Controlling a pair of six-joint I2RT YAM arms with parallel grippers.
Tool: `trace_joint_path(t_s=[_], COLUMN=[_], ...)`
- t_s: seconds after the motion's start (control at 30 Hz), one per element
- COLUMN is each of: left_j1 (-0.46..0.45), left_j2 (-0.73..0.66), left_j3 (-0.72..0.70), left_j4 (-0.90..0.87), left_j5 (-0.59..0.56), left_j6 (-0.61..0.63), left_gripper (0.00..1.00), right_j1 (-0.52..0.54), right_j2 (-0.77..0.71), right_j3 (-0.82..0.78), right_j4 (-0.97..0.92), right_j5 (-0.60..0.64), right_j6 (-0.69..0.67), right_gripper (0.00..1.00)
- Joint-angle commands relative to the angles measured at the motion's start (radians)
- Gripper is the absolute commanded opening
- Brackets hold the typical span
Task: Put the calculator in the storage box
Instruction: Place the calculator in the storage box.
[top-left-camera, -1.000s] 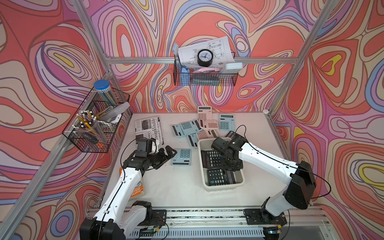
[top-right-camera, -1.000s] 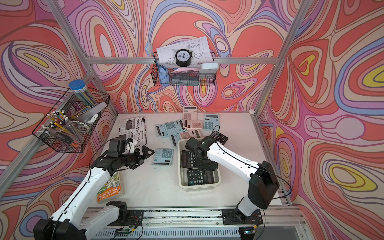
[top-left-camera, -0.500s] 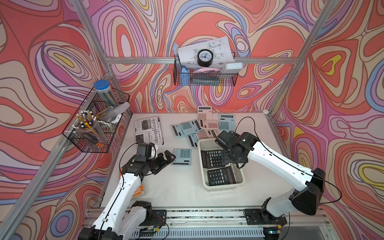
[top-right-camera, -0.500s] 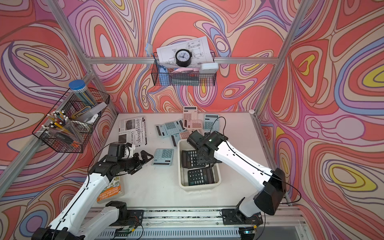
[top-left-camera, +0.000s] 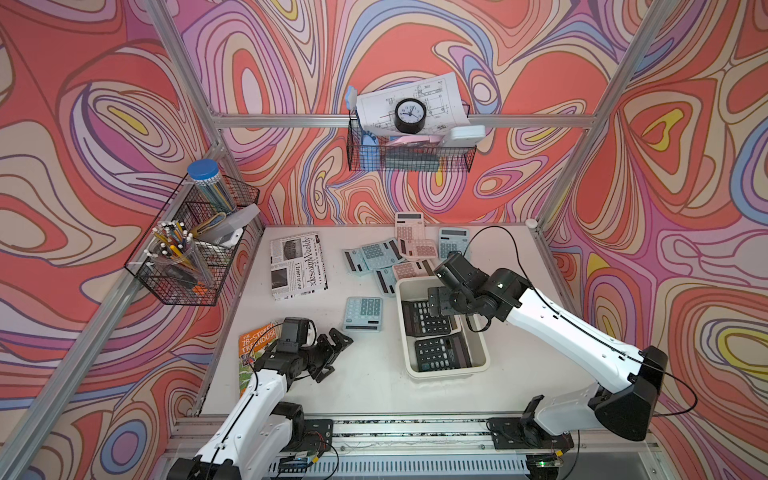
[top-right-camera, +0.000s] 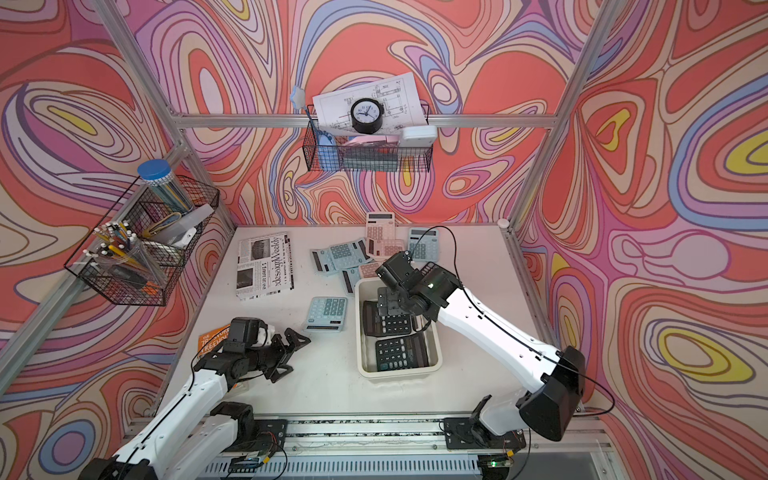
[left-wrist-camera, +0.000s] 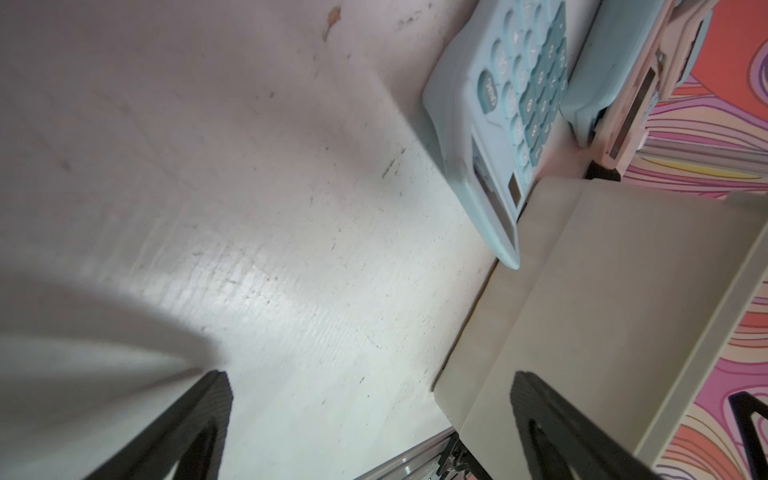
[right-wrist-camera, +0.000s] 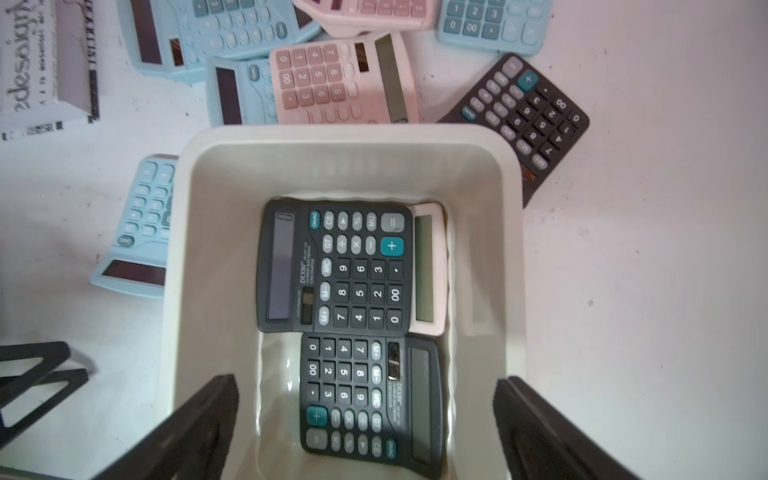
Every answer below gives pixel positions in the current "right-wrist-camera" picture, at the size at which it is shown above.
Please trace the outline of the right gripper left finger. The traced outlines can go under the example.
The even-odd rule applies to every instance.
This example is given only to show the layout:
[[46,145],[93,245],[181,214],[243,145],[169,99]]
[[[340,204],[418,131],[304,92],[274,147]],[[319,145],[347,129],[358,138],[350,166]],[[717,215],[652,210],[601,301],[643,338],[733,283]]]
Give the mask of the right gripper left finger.
[[239,407],[235,376],[218,375],[98,479],[220,479]]

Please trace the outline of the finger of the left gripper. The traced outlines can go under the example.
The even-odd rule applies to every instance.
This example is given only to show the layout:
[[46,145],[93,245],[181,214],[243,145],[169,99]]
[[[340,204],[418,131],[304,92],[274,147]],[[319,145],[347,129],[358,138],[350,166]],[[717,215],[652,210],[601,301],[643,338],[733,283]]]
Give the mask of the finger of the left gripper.
[[64,387],[30,413],[12,425],[1,419],[1,448],[5,448],[25,430],[61,404],[89,380],[85,368],[58,370],[71,357],[69,345],[63,341],[3,345],[1,362],[39,359],[39,362],[20,375],[1,377],[1,407],[8,406],[33,387],[64,383]]

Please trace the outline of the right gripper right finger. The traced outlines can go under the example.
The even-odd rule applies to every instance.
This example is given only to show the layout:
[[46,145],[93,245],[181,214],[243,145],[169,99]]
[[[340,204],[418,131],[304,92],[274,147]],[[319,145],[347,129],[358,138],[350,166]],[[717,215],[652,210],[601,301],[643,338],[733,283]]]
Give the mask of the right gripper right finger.
[[522,378],[497,381],[493,413],[513,479],[635,479]]

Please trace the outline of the pink calculator front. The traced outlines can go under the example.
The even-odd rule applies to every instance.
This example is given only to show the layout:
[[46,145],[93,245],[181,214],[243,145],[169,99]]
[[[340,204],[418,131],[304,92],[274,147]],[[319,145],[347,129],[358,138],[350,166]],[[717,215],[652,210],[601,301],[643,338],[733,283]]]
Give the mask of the pink calculator front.
[[410,205],[413,217],[413,291],[409,332],[441,336],[447,323],[448,249],[443,207]]

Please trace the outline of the black calculator front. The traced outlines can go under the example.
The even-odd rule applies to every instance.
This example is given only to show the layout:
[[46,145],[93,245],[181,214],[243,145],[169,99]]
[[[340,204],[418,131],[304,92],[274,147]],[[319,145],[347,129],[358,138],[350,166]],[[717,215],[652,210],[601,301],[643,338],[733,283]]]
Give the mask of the black calculator front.
[[256,274],[259,330],[406,335],[413,230],[401,204],[269,201]]

